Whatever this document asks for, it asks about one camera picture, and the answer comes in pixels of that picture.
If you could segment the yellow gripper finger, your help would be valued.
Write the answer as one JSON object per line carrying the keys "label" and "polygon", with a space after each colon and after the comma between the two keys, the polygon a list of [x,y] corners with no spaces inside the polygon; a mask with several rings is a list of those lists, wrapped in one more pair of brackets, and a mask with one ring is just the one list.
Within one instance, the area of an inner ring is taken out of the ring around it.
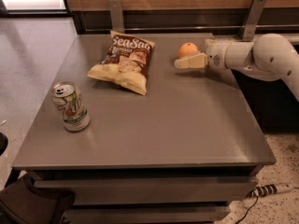
{"label": "yellow gripper finger", "polygon": [[179,59],[176,59],[174,66],[179,69],[185,68],[204,68],[208,64],[205,53],[194,53]]}

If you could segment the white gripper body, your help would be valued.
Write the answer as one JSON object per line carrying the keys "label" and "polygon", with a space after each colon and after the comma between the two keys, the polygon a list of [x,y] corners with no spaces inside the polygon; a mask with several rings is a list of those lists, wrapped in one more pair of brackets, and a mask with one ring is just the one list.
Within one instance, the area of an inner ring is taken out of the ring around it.
{"label": "white gripper body", "polygon": [[230,40],[206,39],[206,56],[211,68],[224,70],[226,66],[226,53],[232,44]]}

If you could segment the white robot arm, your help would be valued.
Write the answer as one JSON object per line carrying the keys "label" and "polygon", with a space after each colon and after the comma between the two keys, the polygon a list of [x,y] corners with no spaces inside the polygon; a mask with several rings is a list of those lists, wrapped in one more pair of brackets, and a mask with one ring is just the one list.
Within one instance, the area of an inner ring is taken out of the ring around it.
{"label": "white robot arm", "polygon": [[178,69],[236,70],[262,81],[281,79],[299,101],[299,54],[282,35],[266,34],[255,41],[206,40],[206,51],[176,59]]}

